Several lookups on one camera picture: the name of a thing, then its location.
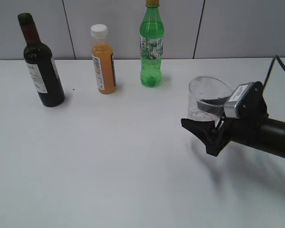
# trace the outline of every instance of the bottle cap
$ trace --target bottle cap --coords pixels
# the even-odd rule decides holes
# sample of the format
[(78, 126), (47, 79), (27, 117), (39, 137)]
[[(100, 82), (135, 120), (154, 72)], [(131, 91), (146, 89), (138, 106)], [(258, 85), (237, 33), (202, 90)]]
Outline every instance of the bottle cap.
[(158, 7), (160, 5), (160, 0), (147, 0), (147, 7)]
[(95, 39), (103, 39), (108, 35), (108, 28), (106, 25), (93, 25), (91, 27), (91, 35)]

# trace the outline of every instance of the gray wall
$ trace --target gray wall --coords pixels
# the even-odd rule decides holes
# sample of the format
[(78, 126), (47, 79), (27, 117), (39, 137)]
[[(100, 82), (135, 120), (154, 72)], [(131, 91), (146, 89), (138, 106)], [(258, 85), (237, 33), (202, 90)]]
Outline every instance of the gray wall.
[[(164, 58), (285, 56), (285, 0), (205, 0), (204, 10), (204, 0), (160, 3)], [(0, 0), (0, 59), (23, 58), (17, 21), (22, 12), (32, 13), (56, 59), (90, 59), (90, 27), (96, 23), (108, 26), (115, 58), (139, 58), (144, 5), (145, 0)]]
[(55, 58), (74, 59), (60, 0), (0, 0), (0, 59), (23, 59), (26, 45), (17, 15), (30, 12), (41, 40)]

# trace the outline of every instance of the bottle label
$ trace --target bottle label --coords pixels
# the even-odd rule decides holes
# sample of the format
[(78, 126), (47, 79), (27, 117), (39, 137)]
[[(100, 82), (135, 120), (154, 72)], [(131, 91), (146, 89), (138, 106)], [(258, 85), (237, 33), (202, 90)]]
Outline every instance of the bottle label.
[(94, 68), (95, 68), (95, 74), (96, 74), (96, 80), (97, 80), (97, 85), (98, 89), (104, 90), (105, 89), (105, 84), (104, 84), (104, 77), (103, 77), (103, 72), (101, 70), (101, 61), (100, 58), (93, 56), (92, 59), (94, 62)]
[(27, 66), (28, 66), (29, 74), (33, 79), (37, 92), (42, 93), (42, 94), (47, 94), (48, 91), (47, 91), (46, 85), (44, 84), (41, 73), (39, 71), (38, 65), (27, 63)]
[(141, 57), (158, 59), (162, 57), (163, 38), (149, 39), (141, 36)]
[(116, 78), (115, 78), (115, 67), (114, 67), (114, 57), (113, 57), (113, 53), (112, 53), (112, 55), (111, 55), (111, 61), (112, 61), (112, 71), (113, 71), (114, 86), (116, 86)]
[(55, 71), (56, 78), (59, 79), (59, 74), (58, 74), (57, 67), (56, 67), (56, 64), (55, 64), (55, 60), (54, 60), (53, 57), (51, 58), (51, 62), (52, 62), (52, 65), (53, 65), (53, 69)]

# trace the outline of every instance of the bottle neck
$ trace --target bottle neck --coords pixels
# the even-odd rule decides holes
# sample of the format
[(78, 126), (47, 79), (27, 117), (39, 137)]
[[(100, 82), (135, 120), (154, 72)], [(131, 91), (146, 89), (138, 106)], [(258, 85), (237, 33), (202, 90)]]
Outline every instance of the bottle neck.
[(41, 43), (38, 31), (36, 29), (36, 25), (34, 23), (30, 25), (22, 25), (20, 27), (21, 27), (24, 39), (28, 45)]
[(143, 21), (162, 22), (158, 7), (147, 7)]
[(96, 45), (96, 44), (103, 44), (103, 43), (107, 43), (108, 41), (107, 41), (107, 38), (105, 37), (105, 38), (101, 38), (101, 39), (99, 39), (99, 38), (94, 38), (94, 45)]

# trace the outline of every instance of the yellow bottle cap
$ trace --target yellow bottle cap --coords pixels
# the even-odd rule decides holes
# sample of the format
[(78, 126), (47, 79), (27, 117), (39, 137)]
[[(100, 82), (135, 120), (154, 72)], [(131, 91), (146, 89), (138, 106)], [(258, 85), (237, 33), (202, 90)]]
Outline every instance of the yellow bottle cap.
[(147, 0), (147, 7), (158, 7), (160, 5), (160, 0)]

